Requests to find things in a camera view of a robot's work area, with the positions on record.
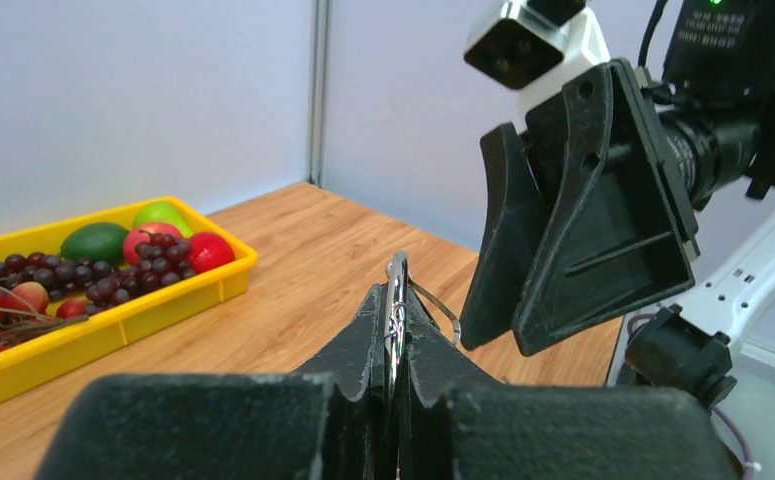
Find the large silver keyring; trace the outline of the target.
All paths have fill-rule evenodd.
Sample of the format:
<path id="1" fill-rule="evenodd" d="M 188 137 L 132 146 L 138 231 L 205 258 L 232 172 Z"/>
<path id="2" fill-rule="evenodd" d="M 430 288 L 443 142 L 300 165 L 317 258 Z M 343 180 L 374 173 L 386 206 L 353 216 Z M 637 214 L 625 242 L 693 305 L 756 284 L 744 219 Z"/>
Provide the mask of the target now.
<path id="1" fill-rule="evenodd" d="M 431 292 L 412 279 L 409 257 L 404 250 L 397 250 L 385 267 L 387 279 L 386 304 L 384 307 L 384 370 L 385 403 L 389 409 L 398 405 L 398 390 L 402 369 L 406 364 L 405 346 L 409 318 L 410 292 L 421 294 L 433 303 L 451 322 L 451 343 L 457 345 L 462 336 L 458 317 Z"/>

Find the red apple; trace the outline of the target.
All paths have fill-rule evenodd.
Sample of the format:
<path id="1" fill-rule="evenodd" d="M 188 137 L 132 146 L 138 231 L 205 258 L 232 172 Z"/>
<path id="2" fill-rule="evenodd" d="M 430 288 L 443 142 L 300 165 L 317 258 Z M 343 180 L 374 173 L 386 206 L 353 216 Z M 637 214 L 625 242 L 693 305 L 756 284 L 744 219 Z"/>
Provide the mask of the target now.
<path id="1" fill-rule="evenodd" d="M 140 261 L 136 245 L 142 242 L 149 243 L 153 233 L 169 234 L 176 240 L 183 239 L 181 232 L 169 223 L 152 222 L 135 227 L 128 233 L 122 244 L 122 253 L 127 264 L 135 265 Z"/>

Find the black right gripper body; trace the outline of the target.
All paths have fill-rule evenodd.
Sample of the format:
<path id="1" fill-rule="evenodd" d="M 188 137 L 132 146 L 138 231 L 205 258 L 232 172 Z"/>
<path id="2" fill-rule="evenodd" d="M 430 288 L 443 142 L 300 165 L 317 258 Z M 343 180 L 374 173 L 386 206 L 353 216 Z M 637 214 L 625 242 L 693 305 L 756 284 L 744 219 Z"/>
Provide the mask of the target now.
<path id="1" fill-rule="evenodd" d="M 764 105 L 706 103 L 634 69 L 632 207 L 702 211 L 717 190 L 748 174 L 759 155 Z"/>

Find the green pear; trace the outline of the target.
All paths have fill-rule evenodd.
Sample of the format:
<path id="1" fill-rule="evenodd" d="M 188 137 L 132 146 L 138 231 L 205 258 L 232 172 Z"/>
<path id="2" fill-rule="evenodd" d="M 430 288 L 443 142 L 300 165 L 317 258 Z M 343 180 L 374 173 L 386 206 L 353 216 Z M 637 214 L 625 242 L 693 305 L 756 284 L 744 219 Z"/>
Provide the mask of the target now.
<path id="1" fill-rule="evenodd" d="M 149 223 L 167 223 L 177 228 L 181 235 L 188 238 L 194 234 L 186 217 L 169 201 L 156 201 L 143 206 L 134 216 L 132 226 L 139 227 Z"/>

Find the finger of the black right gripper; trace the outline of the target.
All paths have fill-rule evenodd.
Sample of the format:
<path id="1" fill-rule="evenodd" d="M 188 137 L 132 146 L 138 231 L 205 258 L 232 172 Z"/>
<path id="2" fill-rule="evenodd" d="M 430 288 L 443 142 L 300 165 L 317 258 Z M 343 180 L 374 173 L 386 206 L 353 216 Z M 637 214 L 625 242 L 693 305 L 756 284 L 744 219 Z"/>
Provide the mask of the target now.
<path id="1" fill-rule="evenodd" d="M 535 355 L 693 284 L 686 185 L 635 71 L 596 65 L 526 116 L 526 156 L 551 204 L 512 329 Z"/>
<path id="2" fill-rule="evenodd" d="M 549 218 L 512 123 L 480 139 L 486 176 L 484 233 L 459 317 L 461 345 L 474 350 L 512 329 L 524 285 Z"/>

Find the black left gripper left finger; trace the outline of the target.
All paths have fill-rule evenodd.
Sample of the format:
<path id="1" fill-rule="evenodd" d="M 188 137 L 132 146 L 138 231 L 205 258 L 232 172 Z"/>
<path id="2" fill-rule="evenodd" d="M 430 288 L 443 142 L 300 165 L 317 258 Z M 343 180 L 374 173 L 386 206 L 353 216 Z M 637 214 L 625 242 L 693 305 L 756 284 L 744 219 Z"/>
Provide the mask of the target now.
<path id="1" fill-rule="evenodd" d="M 289 373 L 114 374 L 61 421 L 39 479 L 382 479 L 384 289 Z"/>

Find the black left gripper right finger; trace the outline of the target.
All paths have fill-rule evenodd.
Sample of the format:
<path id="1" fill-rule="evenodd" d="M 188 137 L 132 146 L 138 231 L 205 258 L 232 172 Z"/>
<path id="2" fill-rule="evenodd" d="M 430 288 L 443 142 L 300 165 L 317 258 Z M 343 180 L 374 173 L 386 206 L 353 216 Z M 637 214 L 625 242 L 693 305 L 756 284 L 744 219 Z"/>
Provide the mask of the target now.
<path id="1" fill-rule="evenodd" d="M 507 385 L 407 299 L 405 479 L 735 479 L 711 418 L 685 392 Z"/>

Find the green avocado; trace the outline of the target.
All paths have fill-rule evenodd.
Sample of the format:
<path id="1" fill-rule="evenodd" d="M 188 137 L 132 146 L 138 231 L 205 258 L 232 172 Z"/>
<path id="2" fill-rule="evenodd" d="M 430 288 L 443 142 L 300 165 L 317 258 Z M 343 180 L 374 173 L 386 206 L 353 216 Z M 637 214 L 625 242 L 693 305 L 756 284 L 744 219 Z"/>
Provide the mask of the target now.
<path id="1" fill-rule="evenodd" d="M 112 222 L 97 222 L 70 233 L 60 246 L 60 255 L 72 260 L 89 259 L 118 264 L 124 260 L 123 242 L 129 231 Z"/>

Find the red tomato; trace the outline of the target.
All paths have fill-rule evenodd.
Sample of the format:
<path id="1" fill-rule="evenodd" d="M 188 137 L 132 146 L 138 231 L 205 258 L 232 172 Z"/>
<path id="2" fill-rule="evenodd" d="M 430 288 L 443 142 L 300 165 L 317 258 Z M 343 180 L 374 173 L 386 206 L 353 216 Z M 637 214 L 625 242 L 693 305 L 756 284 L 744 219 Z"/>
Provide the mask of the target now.
<path id="1" fill-rule="evenodd" d="M 236 259 L 231 245 L 213 232 L 195 233 L 188 239 L 188 244 L 188 263 L 196 273 L 207 272 Z"/>

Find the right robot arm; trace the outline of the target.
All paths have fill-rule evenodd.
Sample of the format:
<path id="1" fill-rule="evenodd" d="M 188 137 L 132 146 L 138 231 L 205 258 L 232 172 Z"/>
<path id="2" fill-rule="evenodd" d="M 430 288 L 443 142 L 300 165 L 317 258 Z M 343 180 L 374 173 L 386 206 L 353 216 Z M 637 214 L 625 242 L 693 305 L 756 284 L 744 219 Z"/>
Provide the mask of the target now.
<path id="1" fill-rule="evenodd" d="M 657 74 L 664 2 L 635 59 L 584 1 L 499 1 L 467 64 L 518 95 L 481 138 L 478 264 L 455 323 L 469 349 L 530 356 L 625 317 L 617 366 L 713 409 L 775 302 L 775 1 L 684 1 Z"/>

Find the dark grape bunch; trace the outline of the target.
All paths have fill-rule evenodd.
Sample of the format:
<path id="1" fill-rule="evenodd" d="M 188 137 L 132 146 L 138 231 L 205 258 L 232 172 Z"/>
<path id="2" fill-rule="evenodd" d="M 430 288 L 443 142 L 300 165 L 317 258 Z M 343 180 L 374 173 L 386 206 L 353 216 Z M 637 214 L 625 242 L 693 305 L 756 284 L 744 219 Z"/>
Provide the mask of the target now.
<path id="1" fill-rule="evenodd" d="M 186 240 L 153 233 L 149 243 L 136 247 L 140 261 L 135 265 L 125 260 L 118 264 L 72 260 L 42 252 L 12 254 L 0 261 L 0 286 L 12 288 L 34 281 L 45 287 L 52 302 L 82 292 L 93 305 L 111 307 L 197 275 L 188 263 Z"/>

